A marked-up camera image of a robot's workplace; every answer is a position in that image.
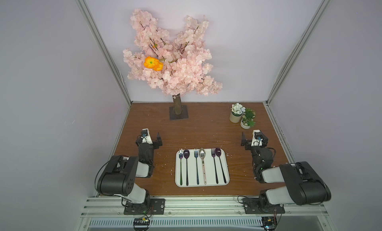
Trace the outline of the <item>rainbow iridescent fork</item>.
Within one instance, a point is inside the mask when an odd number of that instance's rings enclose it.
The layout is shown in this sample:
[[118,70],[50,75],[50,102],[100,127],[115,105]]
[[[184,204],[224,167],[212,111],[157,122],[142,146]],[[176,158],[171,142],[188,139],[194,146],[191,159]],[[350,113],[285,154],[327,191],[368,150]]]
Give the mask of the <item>rainbow iridescent fork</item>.
[[179,160],[180,160],[180,185],[183,185],[183,175],[182,175],[182,158],[183,158],[183,150],[179,151]]

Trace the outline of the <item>silver pink spoon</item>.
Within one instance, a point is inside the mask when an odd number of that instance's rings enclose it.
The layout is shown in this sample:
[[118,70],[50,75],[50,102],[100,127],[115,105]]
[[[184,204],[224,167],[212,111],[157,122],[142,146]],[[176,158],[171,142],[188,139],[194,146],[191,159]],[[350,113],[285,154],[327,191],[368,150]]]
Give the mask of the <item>silver pink spoon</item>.
[[202,170],[203,170],[204,185],[207,185],[207,176],[206,176],[206,168],[205,168],[206,153],[205,153],[205,150],[203,148],[199,149],[199,157],[202,160]]

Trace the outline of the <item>purple fork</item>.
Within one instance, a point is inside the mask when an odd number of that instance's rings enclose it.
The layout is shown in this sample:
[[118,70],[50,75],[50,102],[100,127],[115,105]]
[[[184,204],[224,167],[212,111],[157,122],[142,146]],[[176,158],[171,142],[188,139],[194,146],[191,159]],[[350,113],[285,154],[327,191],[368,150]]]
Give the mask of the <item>purple fork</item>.
[[219,184],[218,174],[216,170],[216,161],[215,161],[216,153],[214,148],[211,149],[211,156],[213,158],[213,163],[214,163],[215,181],[216,181],[216,184]]

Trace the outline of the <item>white square tray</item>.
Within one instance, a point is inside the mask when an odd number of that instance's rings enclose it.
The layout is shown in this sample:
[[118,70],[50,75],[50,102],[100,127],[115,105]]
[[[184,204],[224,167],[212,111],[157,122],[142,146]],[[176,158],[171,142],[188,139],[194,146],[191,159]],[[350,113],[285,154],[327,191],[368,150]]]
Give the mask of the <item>white square tray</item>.
[[207,187],[207,186],[225,186],[230,182],[228,164],[226,159],[226,153],[223,149],[221,160],[224,169],[224,173],[226,176],[227,183],[223,181],[223,175],[220,167],[219,158],[216,156],[216,170],[218,174],[219,184],[216,184],[215,181],[215,172],[214,172],[214,163],[213,158],[211,156],[212,148],[204,148],[206,157],[205,157],[205,168],[206,168],[206,176],[207,176],[207,185],[204,185],[203,179],[203,170],[202,170],[202,160],[198,157],[198,171],[199,171],[199,180],[200,184],[197,185],[197,177],[196,177],[196,159],[194,157],[194,149],[189,149],[190,157],[188,158],[188,174],[189,174],[189,186],[186,185],[186,159],[182,158],[182,175],[183,175],[183,185],[180,185],[180,160],[179,160],[179,151],[176,153],[175,160],[175,183],[178,187],[190,188],[190,187]]

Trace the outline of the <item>dark purple spoon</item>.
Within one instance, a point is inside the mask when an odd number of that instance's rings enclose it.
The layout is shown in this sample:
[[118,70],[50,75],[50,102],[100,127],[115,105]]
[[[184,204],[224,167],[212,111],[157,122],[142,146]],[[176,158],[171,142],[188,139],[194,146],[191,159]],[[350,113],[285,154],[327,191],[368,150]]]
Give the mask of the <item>dark purple spoon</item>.
[[188,158],[190,157],[190,151],[188,149],[184,150],[183,156],[186,159],[186,185],[189,186],[189,174],[188,174]]

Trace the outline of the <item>blue fork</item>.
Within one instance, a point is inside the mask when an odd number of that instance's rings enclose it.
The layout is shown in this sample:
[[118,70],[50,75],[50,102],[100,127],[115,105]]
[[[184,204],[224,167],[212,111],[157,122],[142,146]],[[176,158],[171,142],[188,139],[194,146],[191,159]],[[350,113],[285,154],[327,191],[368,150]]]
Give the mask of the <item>blue fork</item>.
[[199,171],[198,171],[198,157],[199,157],[199,152],[198,150],[195,148],[194,149],[194,157],[196,159],[196,177],[197,177],[197,185],[200,184],[200,180],[199,180]]

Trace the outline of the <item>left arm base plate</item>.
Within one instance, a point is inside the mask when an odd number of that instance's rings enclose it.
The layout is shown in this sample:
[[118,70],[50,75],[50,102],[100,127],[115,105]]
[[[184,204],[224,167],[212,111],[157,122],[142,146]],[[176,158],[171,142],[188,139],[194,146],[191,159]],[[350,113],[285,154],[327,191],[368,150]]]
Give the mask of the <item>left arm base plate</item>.
[[163,215],[165,208],[165,199],[154,198],[144,201],[142,204],[132,204],[127,202],[123,211],[124,215]]

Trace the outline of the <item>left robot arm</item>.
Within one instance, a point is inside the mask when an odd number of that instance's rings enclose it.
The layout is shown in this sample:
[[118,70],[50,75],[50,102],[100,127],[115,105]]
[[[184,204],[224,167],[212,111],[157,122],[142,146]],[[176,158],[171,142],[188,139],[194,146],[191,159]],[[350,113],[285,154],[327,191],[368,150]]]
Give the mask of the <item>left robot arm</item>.
[[103,196],[117,196],[123,206],[148,206],[150,194],[135,183],[136,178],[150,178],[154,172],[154,151],[163,145],[160,134],[152,139],[143,129],[136,139],[137,156],[114,155],[97,172],[94,187]]

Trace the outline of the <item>magenta purple spoon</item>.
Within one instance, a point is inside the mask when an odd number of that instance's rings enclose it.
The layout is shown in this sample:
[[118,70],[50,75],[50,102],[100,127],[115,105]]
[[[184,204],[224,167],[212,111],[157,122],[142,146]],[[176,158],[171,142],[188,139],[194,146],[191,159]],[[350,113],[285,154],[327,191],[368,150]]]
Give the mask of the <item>magenta purple spoon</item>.
[[221,171],[222,171],[222,175],[223,175],[223,181],[224,181],[224,183],[227,183],[226,176],[225,176],[224,169],[223,169],[223,165],[222,165],[222,160],[221,160],[221,155],[222,155],[221,148],[216,148],[215,154],[219,158],[220,167],[221,167]]

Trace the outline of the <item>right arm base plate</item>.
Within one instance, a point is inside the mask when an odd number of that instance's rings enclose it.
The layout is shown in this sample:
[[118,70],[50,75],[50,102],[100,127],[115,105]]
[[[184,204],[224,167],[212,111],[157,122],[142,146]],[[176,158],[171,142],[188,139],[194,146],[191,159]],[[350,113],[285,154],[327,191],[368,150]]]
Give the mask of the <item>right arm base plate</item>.
[[246,214],[264,214],[271,216],[285,213],[285,209],[281,204],[273,205],[263,198],[243,198],[242,204]]

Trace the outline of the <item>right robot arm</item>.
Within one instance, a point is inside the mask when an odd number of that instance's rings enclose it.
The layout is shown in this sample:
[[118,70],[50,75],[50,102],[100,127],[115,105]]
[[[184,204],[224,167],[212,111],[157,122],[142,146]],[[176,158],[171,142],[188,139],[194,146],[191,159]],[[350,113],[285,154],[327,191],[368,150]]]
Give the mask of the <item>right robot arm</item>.
[[331,199],[329,187],[308,162],[273,166],[276,150],[267,145],[268,138],[260,130],[254,130],[250,140],[242,134],[241,146],[251,152],[255,180],[262,184],[285,184],[261,191],[261,208],[284,204],[319,205]]

